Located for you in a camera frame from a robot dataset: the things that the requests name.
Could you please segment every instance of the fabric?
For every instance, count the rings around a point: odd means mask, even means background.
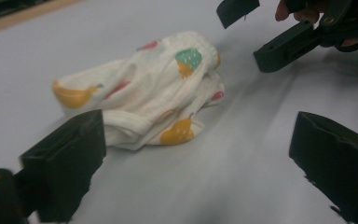
[[[108,146],[176,145],[201,132],[195,115],[224,96],[219,64],[204,36],[183,32],[145,45],[128,59],[62,77],[53,91],[69,116],[102,109]]]

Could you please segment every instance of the screw hole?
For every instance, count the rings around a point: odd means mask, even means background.
[[[330,24],[334,21],[334,18],[333,17],[327,17],[326,19],[324,19],[324,23],[325,24]]]

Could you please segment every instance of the tabletop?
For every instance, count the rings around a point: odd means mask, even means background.
[[[253,52],[296,22],[275,21],[278,0],[265,0],[225,30],[220,2],[82,0],[1,30],[0,168],[18,172],[20,154],[65,121],[54,79],[196,31],[221,54],[224,100],[199,112],[190,142],[109,147],[71,223],[345,223],[288,150],[299,111],[358,133],[358,50],[318,47],[261,73]]]

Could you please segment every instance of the human hand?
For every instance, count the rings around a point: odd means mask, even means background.
[[[324,13],[332,0],[308,0],[307,7],[295,12],[293,15],[297,21],[310,21],[316,23],[319,20],[320,14]],[[285,0],[280,0],[275,13],[276,21],[284,21],[289,17],[289,9]]]

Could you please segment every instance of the finger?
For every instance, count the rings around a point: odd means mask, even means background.
[[[289,17],[289,8],[287,8],[285,0],[281,0],[277,6],[277,11],[275,12],[276,21],[284,21]]]
[[[313,24],[319,20],[319,11],[314,8],[307,7],[299,12],[294,14],[294,17],[297,21],[310,21]]]

